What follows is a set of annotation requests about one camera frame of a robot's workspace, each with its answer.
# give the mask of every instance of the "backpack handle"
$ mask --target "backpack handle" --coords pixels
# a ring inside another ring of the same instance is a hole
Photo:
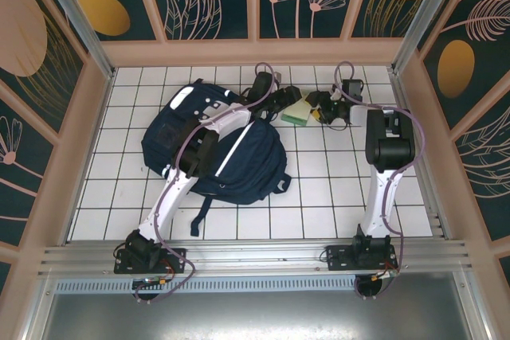
[[[275,194],[282,194],[288,190],[288,187],[290,186],[290,180],[291,176],[288,174],[284,174],[284,176],[281,178],[280,182],[278,182],[278,186],[275,187],[273,190],[273,193]]]

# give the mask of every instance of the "backpack strap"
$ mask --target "backpack strap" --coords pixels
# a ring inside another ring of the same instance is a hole
[[[211,203],[213,203],[213,198],[206,197],[204,203],[202,203],[202,207],[200,208],[198,215],[191,222],[191,236],[198,236],[200,234],[198,231],[198,225],[200,225],[200,222],[202,222],[206,217]]]
[[[290,186],[291,179],[291,176],[285,173],[280,182],[278,182],[278,186],[273,190],[273,193],[282,194],[286,192]]]

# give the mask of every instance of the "green sponge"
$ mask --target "green sponge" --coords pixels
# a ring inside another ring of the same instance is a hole
[[[306,122],[310,116],[311,109],[312,107],[310,104],[307,103],[304,99],[301,99],[290,107],[286,107],[283,114],[281,115],[281,119],[283,121],[287,121],[288,123],[306,127]]]

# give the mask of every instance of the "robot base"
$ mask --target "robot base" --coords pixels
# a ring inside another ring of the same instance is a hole
[[[389,264],[397,268],[395,249],[390,236],[372,238],[365,236],[358,225],[358,232],[351,245],[327,246],[326,258],[329,271],[384,270]]]
[[[173,250],[186,257],[185,248],[173,248]],[[167,262],[174,270],[174,273],[184,273],[184,264],[181,264],[176,256],[173,256],[164,248],[159,251],[159,261],[152,269],[148,269],[146,264],[137,262],[127,250],[120,249],[117,251],[113,272],[117,275],[167,274]]]
[[[186,258],[185,248],[173,248],[180,256]],[[161,248],[160,243],[154,243],[140,235],[139,230],[127,236],[125,248],[115,253],[115,274],[167,274],[168,265],[175,274],[184,272],[184,262],[177,256]]]

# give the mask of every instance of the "white tile floor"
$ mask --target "white tile floor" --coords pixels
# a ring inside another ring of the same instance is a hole
[[[331,87],[332,66],[275,66],[282,84],[302,92]],[[349,68],[342,68],[342,76]],[[145,129],[160,108],[197,78],[241,92],[254,80],[253,66],[120,68],[86,174],[70,240],[122,240],[149,214],[164,180],[143,163]],[[384,67],[355,67],[366,84],[365,100],[394,104]],[[287,193],[270,195],[250,206],[215,201],[190,236],[190,223],[203,197],[190,193],[172,222],[171,239],[297,239],[351,237],[362,220],[370,184],[365,159],[365,130],[322,127],[310,119],[295,127],[273,122],[287,151]],[[332,124],[343,127],[343,120]],[[390,223],[405,236],[431,236],[418,179],[408,170],[401,180]]]

